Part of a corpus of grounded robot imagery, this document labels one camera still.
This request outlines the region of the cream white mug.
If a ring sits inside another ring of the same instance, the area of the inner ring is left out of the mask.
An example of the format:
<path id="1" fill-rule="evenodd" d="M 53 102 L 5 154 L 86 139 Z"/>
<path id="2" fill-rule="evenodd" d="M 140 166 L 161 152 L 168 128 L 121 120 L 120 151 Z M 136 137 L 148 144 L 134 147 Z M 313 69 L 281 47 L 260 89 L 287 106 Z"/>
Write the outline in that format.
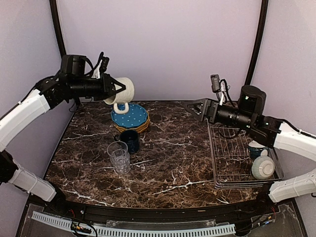
<path id="1" fill-rule="evenodd" d="M 131 79 L 126 77 L 115 78 L 115 80 L 125 85 L 126 89 L 108 99 L 105 99 L 104 102 L 108 105 L 113 105 L 113 109 L 117 114 L 126 114 L 129 111 L 128 103 L 134 97 L 134 84 Z"/>

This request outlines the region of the blue polka dot plate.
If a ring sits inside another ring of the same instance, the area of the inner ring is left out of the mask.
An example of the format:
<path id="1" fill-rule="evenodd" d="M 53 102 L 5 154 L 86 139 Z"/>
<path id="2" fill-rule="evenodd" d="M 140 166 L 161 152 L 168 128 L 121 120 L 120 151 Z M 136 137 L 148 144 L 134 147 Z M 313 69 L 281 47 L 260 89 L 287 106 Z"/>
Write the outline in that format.
<path id="1" fill-rule="evenodd" d="M 129 111 L 126 114 L 118 114 L 114 110 L 111 112 L 112 121 L 124 128 L 136 128 L 147 121 L 148 112 L 138 104 L 129 103 Z"/>

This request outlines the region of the yellow polka dot plate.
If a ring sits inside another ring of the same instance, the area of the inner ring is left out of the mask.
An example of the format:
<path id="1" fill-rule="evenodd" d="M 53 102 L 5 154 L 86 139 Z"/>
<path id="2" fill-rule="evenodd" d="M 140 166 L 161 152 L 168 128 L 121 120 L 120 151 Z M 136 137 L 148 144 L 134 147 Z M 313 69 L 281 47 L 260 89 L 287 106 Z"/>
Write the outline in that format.
<path id="1" fill-rule="evenodd" d="M 136 131 L 138 133 L 142 133 L 142 132 L 146 131 L 149 126 L 146 125 L 146 126 L 143 126 L 143 127 L 136 127 L 136 128 L 124 128 L 124 127 L 120 127 L 120 126 L 116 125 L 115 127 L 120 132 L 124 132 L 124 131 L 127 131 L 127 130 L 133 130 L 133 131 Z"/>
<path id="2" fill-rule="evenodd" d="M 150 116 L 149 116 L 149 114 L 148 114 L 148 111 L 146 111 L 146 114 L 147 114 L 147 120 L 143 123 L 143 124 L 141 124 L 140 126 L 138 126 L 138 127 L 143 127 L 143 126 L 146 126 L 146 125 L 150 125 Z"/>

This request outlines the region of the dark blue mug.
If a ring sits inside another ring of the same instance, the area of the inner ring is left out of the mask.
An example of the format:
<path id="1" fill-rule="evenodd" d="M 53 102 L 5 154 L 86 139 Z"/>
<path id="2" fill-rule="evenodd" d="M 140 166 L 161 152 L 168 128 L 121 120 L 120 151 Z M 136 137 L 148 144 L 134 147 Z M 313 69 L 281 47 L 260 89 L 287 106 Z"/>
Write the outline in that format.
<path id="1" fill-rule="evenodd" d="M 114 136 L 115 141 L 122 141 L 127 144 L 128 152 L 134 154 L 140 149 L 139 134 L 135 130 L 126 130 Z"/>

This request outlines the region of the clear glass cup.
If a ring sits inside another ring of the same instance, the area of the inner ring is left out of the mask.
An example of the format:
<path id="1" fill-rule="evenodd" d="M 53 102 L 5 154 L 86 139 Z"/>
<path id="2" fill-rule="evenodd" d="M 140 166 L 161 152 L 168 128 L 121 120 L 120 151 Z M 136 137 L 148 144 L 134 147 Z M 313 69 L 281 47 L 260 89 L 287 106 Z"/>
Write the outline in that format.
<path id="1" fill-rule="evenodd" d="M 115 141 L 112 142 L 108 147 L 107 147 L 107 153 L 110 156 L 126 156 L 129 154 L 128 152 L 128 146 L 126 143 L 122 141 Z"/>
<path id="2" fill-rule="evenodd" d="M 130 171 L 130 155 L 110 156 L 110 161 L 118 174 L 127 174 Z"/>

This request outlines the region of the teal and white mug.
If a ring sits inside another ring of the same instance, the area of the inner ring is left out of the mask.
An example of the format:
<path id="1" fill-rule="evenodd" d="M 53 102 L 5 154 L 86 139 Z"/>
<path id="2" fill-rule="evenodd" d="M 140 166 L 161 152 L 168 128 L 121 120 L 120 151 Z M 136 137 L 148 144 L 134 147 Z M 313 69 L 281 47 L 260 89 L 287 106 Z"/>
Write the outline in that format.
<path id="1" fill-rule="evenodd" d="M 248 144 L 248 151 L 249 151 L 249 157 L 251 159 L 256 159 L 257 157 L 260 157 L 260 156 L 267 156 L 269 153 L 268 147 L 263 146 L 254 140 L 252 140 Z"/>

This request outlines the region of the pale green ribbed bowl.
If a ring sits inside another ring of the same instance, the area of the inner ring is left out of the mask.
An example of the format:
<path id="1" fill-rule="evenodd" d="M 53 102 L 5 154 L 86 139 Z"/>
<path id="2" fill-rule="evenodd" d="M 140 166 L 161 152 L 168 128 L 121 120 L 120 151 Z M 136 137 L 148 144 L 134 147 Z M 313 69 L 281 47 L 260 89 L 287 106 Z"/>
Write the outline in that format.
<path id="1" fill-rule="evenodd" d="M 257 180 L 270 178 L 275 171 L 275 163 L 269 156 L 257 157 L 251 168 L 252 175 Z"/>

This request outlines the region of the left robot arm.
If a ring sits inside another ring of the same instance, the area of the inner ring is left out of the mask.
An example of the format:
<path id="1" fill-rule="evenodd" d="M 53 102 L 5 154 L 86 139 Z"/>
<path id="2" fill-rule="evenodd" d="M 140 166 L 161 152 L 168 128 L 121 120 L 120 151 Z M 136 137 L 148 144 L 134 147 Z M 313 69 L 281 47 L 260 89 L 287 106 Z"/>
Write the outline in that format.
<path id="1" fill-rule="evenodd" d="M 31 122 L 63 101 L 81 97 L 108 99 L 126 89 L 109 74 L 100 78 L 67 78 L 50 76 L 38 81 L 26 97 L 0 118 L 0 181 L 10 183 L 46 202 L 59 215 L 66 215 L 70 205 L 55 185 L 23 168 L 5 149 Z"/>

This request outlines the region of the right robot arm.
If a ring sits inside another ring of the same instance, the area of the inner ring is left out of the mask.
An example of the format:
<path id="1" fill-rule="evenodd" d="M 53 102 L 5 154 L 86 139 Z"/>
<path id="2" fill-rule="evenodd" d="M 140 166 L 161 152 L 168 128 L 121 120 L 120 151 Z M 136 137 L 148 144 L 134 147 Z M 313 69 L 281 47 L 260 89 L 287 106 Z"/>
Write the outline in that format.
<path id="1" fill-rule="evenodd" d="M 184 108 L 196 119 L 221 123 L 248 132 L 250 137 L 263 146 L 290 151 L 311 160 L 316 159 L 316 137 L 295 128 L 285 119 L 264 116 L 264 103 L 240 99 L 238 106 L 220 105 L 212 99 L 187 101 Z M 271 206 L 288 198 L 313 194 L 316 191 L 316 171 L 269 184 L 265 194 L 253 201 L 252 210 L 263 214 Z"/>

